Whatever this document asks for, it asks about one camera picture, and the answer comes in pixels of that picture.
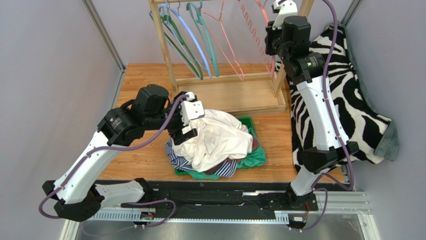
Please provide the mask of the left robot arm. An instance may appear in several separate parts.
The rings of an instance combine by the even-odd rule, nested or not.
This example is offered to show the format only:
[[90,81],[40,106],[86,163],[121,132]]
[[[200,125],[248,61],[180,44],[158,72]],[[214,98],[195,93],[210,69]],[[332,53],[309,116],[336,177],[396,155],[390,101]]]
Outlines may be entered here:
[[[153,189],[145,179],[100,184],[100,174],[119,154],[143,148],[164,131],[178,145],[196,137],[195,129],[183,129],[204,116],[204,105],[193,92],[182,91],[170,99],[163,86],[142,87],[134,99],[106,113],[88,146],[65,174],[43,184],[46,199],[55,200],[55,214],[45,212],[45,200],[39,204],[39,212],[50,219],[83,222],[104,208],[154,204]],[[154,131],[154,136],[133,145],[147,131]]]

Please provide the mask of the thin pink wire hanger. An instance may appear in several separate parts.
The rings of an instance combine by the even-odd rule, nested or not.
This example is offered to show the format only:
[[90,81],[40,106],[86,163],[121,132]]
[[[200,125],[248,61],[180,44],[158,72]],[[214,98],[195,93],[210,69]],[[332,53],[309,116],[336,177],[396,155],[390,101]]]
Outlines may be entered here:
[[234,52],[233,46],[231,44],[231,41],[228,37],[224,21],[223,21],[223,13],[225,9],[225,1],[224,0],[218,0],[220,2],[220,8],[217,12],[212,13],[207,11],[206,9],[200,7],[201,13],[206,16],[207,18],[211,19],[212,21],[215,21],[217,25],[220,27],[218,31],[220,31],[220,37],[219,39],[216,39],[215,35],[211,32],[210,29],[208,29],[210,36],[213,38],[213,41],[216,43],[220,53],[222,54],[224,60],[226,63],[231,67],[235,75],[240,81],[245,80],[245,73],[240,65],[240,63],[237,61],[236,54]]

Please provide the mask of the white tank top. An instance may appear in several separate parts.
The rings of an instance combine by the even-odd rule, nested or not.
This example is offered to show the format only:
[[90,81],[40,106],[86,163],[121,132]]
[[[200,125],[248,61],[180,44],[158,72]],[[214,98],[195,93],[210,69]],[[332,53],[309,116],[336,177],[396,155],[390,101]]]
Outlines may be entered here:
[[172,141],[171,149],[197,172],[210,170],[226,159],[244,159],[254,149],[249,129],[224,111],[205,109],[204,117],[191,120],[182,131],[187,133],[192,129],[197,136],[179,145]]

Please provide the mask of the teal plastic hanger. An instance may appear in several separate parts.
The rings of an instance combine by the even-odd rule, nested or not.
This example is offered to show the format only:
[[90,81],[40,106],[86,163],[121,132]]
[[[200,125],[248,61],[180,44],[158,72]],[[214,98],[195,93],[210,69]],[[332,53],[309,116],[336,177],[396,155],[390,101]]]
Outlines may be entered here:
[[202,6],[203,1],[199,1],[199,6],[196,6],[193,2],[189,2],[186,4],[186,10],[188,11],[190,17],[192,18],[194,24],[196,25],[196,28],[201,36],[201,39],[204,43],[205,49],[207,50],[208,57],[212,63],[214,76],[219,77],[220,76],[220,69],[218,66],[214,46],[212,43],[210,31],[206,25],[206,22],[204,21],[204,18],[202,16]]

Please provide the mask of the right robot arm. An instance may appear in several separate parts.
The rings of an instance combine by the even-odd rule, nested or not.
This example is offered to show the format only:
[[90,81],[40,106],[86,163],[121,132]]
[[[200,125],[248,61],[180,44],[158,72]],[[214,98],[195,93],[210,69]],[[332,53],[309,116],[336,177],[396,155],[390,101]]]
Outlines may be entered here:
[[322,174],[342,160],[352,163],[359,151],[343,130],[332,105],[329,62],[310,50],[311,25],[305,16],[277,17],[267,24],[266,53],[280,57],[286,74],[304,100],[313,126],[316,145],[300,154],[302,167],[286,189],[286,202],[301,204],[309,198]]

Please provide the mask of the maroon printed tank top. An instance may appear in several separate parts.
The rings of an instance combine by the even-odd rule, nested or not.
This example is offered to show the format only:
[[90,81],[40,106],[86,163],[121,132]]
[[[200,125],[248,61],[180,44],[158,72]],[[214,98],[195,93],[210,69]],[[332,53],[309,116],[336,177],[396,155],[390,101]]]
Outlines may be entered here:
[[259,140],[254,136],[252,142],[252,152],[242,159],[225,159],[223,162],[206,170],[203,174],[207,178],[218,179],[220,177],[230,178],[237,169],[260,167],[266,163],[266,153]]

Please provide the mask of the blue striped tank top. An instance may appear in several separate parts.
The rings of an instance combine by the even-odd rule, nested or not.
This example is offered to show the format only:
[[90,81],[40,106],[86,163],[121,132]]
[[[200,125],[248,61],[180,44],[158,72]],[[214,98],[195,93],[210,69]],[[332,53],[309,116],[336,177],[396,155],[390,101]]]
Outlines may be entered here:
[[203,172],[199,172],[193,169],[192,164],[186,160],[182,156],[178,156],[175,154],[173,148],[173,140],[170,138],[164,145],[165,147],[165,154],[169,159],[169,162],[171,166],[178,171],[184,172],[189,174],[194,180],[217,180],[217,179],[211,179],[210,177],[207,178]]

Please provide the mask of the green tank top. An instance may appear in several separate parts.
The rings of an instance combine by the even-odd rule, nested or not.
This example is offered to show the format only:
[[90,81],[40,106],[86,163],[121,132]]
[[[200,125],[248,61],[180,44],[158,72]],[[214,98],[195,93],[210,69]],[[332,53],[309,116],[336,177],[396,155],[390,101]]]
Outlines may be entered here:
[[221,165],[213,170],[198,172],[194,170],[175,169],[175,173],[181,175],[190,175],[194,180],[217,180],[219,178],[230,178],[239,169],[249,169],[260,167],[267,162],[266,153],[258,141],[255,131],[248,127],[249,133],[253,136],[253,150],[243,159],[225,160]]

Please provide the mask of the light blue plastic hanger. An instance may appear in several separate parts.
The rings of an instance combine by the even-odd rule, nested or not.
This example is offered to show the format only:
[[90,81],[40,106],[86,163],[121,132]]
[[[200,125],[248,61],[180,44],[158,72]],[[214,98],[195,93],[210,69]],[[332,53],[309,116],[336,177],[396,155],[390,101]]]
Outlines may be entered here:
[[[165,33],[164,35],[167,43],[174,49],[187,67],[189,67],[194,76],[201,81],[205,78],[204,72],[207,73],[209,78],[215,76],[206,47],[202,48],[189,24],[181,16],[180,6],[174,9],[171,7],[170,3],[166,1],[164,4],[159,5],[158,11],[160,13],[161,23],[176,39],[176,41],[173,41],[171,37]],[[195,53],[190,50],[188,42],[185,41],[183,37],[183,33],[187,33],[188,38],[194,43],[200,55],[200,59],[196,58]]]

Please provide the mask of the pink plastic hanger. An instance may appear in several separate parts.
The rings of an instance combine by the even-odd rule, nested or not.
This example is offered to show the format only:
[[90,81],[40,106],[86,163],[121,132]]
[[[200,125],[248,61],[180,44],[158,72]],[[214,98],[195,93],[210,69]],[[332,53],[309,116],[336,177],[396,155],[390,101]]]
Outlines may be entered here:
[[269,56],[266,53],[265,29],[260,29],[256,27],[257,22],[252,20],[252,15],[249,13],[247,5],[245,4],[245,0],[238,0],[237,2],[243,20],[247,25],[250,35],[252,36],[256,44],[257,50],[261,55],[261,59],[265,65],[266,72],[272,78],[275,74],[276,58],[274,56]]

